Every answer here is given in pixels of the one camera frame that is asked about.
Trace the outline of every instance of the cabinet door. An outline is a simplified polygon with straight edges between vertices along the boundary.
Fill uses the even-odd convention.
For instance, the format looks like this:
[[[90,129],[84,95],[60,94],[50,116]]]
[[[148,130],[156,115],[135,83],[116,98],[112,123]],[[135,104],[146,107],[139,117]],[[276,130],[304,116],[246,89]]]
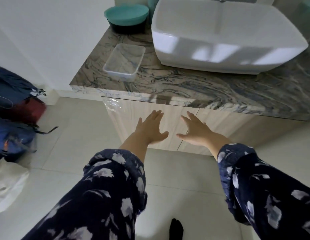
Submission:
[[[234,143],[256,147],[288,132],[305,122],[221,110],[200,109],[197,117],[206,122],[209,128],[220,133]],[[212,155],[203,146],[182,142],[178,151]]]
[[[134,132],[138,119],[143,121],[153,110],[162,110],[164,117],[160,123],[160,132],[169,131],[169,136],[164,141],[155,145],[149,145],[149,148],[177,151],[181,144],[176,133],[186,133],[187,126],[181,121],[180,116],[186,116],[186,111],[196,114],[199,109],[188,108],[167,104],[155,104],[148,102],[132,101],[125,99],[106,100],[105,105],[108,114],[113,121],[119,138],[122,142]]]

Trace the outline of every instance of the rectangular sink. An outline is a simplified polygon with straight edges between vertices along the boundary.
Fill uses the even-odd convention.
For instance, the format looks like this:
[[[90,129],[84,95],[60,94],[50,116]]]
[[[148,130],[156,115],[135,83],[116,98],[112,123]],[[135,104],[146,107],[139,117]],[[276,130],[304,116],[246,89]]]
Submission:
[[[258,74],[308,47],[275,7],[213,0],[160,0],[152,20],[163,65],[202,71]]]

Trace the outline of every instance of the white plastic bag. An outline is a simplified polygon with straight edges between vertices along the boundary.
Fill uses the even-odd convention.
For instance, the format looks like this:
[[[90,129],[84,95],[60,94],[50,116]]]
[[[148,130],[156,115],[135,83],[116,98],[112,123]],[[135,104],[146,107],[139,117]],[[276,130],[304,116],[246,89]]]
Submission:
[[[22,166],[0,160],[0,212],[6,210],[21,193],[29,176]]]

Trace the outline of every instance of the navy floral sleeve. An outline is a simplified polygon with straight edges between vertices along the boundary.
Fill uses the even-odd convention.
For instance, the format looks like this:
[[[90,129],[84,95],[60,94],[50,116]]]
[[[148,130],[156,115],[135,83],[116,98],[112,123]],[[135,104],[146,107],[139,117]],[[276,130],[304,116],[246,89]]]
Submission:
[[[217,158],[226,202],[234,218],[261,240],[310,239],[310,188],[257,157],[228,144]]]
[[[134,154],[103,150],[22,240],[135,239],[136,217],[147,202],[145,183],[143,163]]]

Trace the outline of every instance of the black sock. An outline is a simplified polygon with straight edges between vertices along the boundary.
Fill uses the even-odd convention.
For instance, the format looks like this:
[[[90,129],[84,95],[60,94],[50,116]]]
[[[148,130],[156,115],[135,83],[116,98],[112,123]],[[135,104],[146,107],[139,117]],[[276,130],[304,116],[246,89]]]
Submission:
[[[184,228],[179,220],[175,218],[171,222],[169,227],[169,240],[182,240],[183,239]]]

